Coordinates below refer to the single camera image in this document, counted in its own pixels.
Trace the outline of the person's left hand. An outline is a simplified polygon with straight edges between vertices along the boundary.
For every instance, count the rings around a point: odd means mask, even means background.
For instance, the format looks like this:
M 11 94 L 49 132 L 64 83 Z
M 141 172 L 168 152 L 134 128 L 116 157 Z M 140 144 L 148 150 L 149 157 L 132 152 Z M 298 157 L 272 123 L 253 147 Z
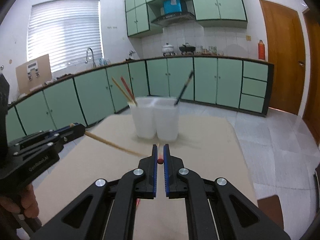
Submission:
M 27 218 L 36 218 L 39 215 L 39 206 L 34 193 L 32 184 L 26 186 L 20 193 L 20 204 L 8 197 L 1 196 L 1 206 L 12 213 L 23 212 Z

